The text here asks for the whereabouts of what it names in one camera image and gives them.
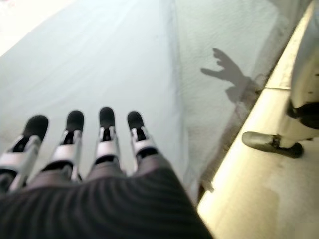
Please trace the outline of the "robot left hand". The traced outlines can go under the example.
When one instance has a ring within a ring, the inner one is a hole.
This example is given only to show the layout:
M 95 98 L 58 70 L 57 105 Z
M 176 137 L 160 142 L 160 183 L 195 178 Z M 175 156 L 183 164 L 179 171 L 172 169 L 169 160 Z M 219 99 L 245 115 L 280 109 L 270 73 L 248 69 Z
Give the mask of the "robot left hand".
M 3 239 L 210 239 L 212 234 L 154 144 L 141 114 L 127 117 L 137 169 L 121 168 L 115 115 L 100 109 L 95 160 L 79 174 L 84 115 L 71 111 L 50 161 L 30 179 L 48 128 L 31 117 L 0 157 Z

